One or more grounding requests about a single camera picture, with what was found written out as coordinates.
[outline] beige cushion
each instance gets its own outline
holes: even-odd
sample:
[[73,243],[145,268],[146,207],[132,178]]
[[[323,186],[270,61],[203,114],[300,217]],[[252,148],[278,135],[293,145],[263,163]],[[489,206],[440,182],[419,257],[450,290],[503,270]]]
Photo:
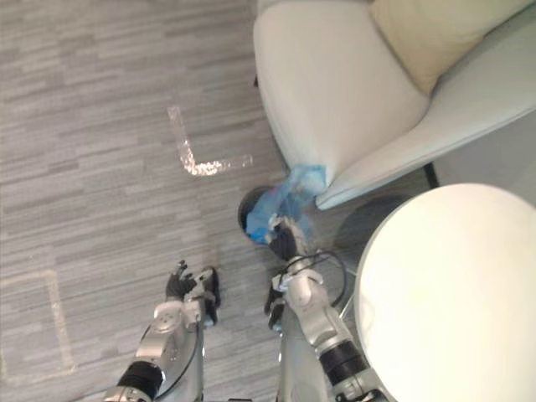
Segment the beige cushion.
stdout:
[[375,0],[370,11],[415,83],[437,79],[483,36],[532,0]]

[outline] round white table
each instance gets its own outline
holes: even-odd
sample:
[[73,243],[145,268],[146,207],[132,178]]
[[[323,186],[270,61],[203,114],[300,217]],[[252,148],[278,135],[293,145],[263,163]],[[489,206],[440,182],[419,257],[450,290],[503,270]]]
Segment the round white table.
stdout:
[[367,359],[398,402],[536,400],[536,209],[437,188],[395,210],[358,268]]

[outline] black cable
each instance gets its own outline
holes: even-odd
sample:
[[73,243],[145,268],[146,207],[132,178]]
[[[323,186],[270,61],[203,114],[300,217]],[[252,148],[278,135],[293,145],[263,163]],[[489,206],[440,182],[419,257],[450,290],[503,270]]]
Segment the black cable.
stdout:
[[[322,258],[321,260],[317,260],[317,258],[320,257],[320,256],[324,256],[324,258]],[[298,257],[295,260],[291,261],[289,264],[287,264],[285,266],[285,268],[283,268],[280,271],[281,276],[279,277],[279,285],[281,285],[281,282],[283,280],[283,275],[286,274],[288,272],[289,268],[291,266],[293,266],[294,264],[296,264],[296,263],[298,263],[300,261],[303,261],[303,260],[313,259],[313,262],[311,264],[300,268],[300,270],[298,270],[296,272],[296,274],[297,274],[298,272],[303,271],[303,270],[305,270],[307,268],[313,268],[315,265],[318,265],[318,264],[322,263],[325,260],[329,260],[330,258],[335,259],[335,261],[338,263],[337,267],[343,273],[343,289],[338,294],[338,296],[335,298],[335,300],[331,303],[332,307],[335,307],[338,303],[341,302],[341,300],[343,299],[344,294],[346,293],[346,290],[348,288],[348,273],[346,272],[346,265],[344,264],[343,260],[341,260],[341,258],[336,253],[334,253],[332,251],[328,251],[328,250],[327,251],[319,251],[319,252],[317,252],[315,254],[312,254],[312,255],[303,255],[303,256]]]

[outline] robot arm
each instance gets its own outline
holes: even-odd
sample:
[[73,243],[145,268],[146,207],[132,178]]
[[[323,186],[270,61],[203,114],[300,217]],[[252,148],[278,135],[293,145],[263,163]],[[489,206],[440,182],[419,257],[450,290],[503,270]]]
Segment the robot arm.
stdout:
[[296,258],[300,260],[291,260],[286,274],[272,279],[272,286],[284,294],[286,304],[296,314],[306,340],[333,385],[337,401],[361,400],[370,391],[381,389],[381,383],[330,305],[322,276],[308,268],[308,259]]
[[179,387],[179,400],[201,400],[203,329],[217,321],[218,277],[212,268],[182,277],[185,269],[182,264],[169,278],[167,300],[156,307],[135,358],[104,402],[165,400]]

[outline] white tape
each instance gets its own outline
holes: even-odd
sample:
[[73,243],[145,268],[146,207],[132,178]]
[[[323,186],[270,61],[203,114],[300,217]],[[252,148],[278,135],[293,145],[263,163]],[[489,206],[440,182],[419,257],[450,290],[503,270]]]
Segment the white tape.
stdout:
[[75,363],[70,347],[69,334],[67,333],[67,326],[65,324],[63,307],[61,306],[61,299],[59,298],[58,289],[58,274],[51,269],[45,269],[41,271],[31,272],[15,277],[9,277],[0,280],[0,289],[4,289],[8,286],[13,286],[19,282],[25,281],[44,281],[47,291],[49,293],[50,308],[54,318],[54,329],[56,331],[56,337],[58,338],[59,352],[61,354],[61,367],[57,371],[51,371],[46,374],[15,374],[10,375],[8,373],[8,362],[5,361],[2,356],[2,377],[8,383],[12,384],[32,384],[46,379],[52,379],[55,377],[61,377],[72,374],[76,370]]
[[184,128],[181,110],[178,106],[170,106],[167,109],[173,133],[177,137],[178,155],[184,170],[192,176],[214,176],[215,174],[228,172],[229,170],[247,168],[253,164],[251,155],[240,155],[227,159],[219,159],[212,162],[196,163],[186,129]]

